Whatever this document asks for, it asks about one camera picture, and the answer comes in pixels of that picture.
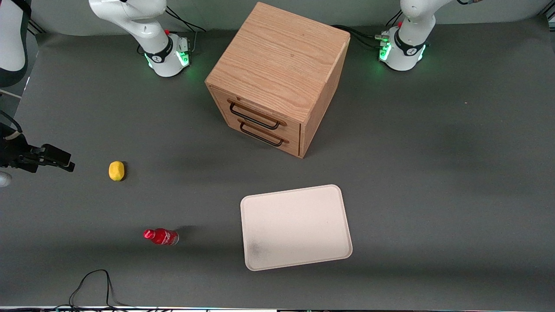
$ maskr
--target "green led light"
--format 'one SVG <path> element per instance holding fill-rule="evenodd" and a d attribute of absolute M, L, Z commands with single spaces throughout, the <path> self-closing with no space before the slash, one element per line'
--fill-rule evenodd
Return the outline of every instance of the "green led light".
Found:
<path fill-rule="evenodd" d="M 177 55 L 183 67 L 189 65 L 189 54 L 187 52 L 175 51 L 175 55 Z"/>
<path fill-rule="evenodd" d="M 380 51 L 380 59 L 382 61 L 387 60 L 387 56 L 389 56 L 389 51 L 391 51 L 391 43 L 388 43 L 382 48 L 382 51 Z"/>
<path fill-rule="evenodd" d="M 425 49 L 426 49 L 426 45 L 424 44 L 424 46 L 422 47 L 422 51 L 420 52 L 420 56 L 418 57 L 419 61 L 422 59 L 422 55 L 424 54 Z"/>
<path fill-rule="evenodd" d="M 144 57 L 147 59 L 148 67 L 152 68 L 152 64 L 150 64 L 150 59 L 148 59 L 147 54 L 145 53 Z"/>

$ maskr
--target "bottle label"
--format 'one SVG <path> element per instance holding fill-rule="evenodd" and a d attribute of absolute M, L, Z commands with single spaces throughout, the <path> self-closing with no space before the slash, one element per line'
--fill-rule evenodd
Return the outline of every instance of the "bottle label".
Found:
<path fill-rule="evenodd" d="M 165 232 L 165 237 L 160 243 L 161 245 L 175 245 L 179 241 L 179 235 L 170 231 Z"/>

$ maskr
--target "drawer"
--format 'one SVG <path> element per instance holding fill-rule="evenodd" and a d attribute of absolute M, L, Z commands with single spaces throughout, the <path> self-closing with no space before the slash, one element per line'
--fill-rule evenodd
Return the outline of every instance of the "drawer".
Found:
<path fill-rule="evenodd" d="M 272 115 L 272 112 L 261 112 L 253 108 L 244 99 L 227 94 L 219 89 L 211 88 L 220 111 L 229 124 L 240 118 L 251 125 L 257 126 L 268 133 L 287 140 L 299 140 L 300 124 L 283 117 Z"/>
<path fill-rule="evenodd" d="M 248 120 L 242 118 L 235 118 L 228 121 L 228 125 L 233 129 L 240 131 L 254 139 L 262 141 L 277 149 L 281 149 L 286 153 L 294 156 L 299 156 L 299 138 L 284 138 L 277 134 L 268 131 L 256 124 L 250 123 Z"/>

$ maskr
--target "plastic bottle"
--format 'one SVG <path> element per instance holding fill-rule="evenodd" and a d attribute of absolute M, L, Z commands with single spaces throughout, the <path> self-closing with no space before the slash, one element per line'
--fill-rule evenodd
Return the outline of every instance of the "plastic bottle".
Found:
<path fill-rule="evenodd" d="M 179 241 L 179 234 L 176 231 L 166 229 L 146 230 L 143 237 L 150 239 L 156 245 L 175 245 Z"/>

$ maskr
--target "gray wall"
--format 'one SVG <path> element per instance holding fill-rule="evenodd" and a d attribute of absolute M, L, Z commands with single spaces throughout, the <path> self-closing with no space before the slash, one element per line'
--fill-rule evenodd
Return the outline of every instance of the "gray wall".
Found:
<path fill-rule="evenodd" d="M 238 29 L 257 0 L 168 0 L 183 19 L 206 29 Z M 387 22 L 398 10 L 398 0 L 264 0 L 265 3 L 327 24 L 347 26 Z M 441 24 L 511 22 L 536 15 L 549 0 L 484 0 L 462 6 L 454 0 L 441 8 Z M 87 0 L 35 0 L 33 18 L 46 30 L 88 36 L 124 31 L 97 18 Z M 179 31 L 183 25 L 167 14 L 158 18 L 164 28 Z"/>

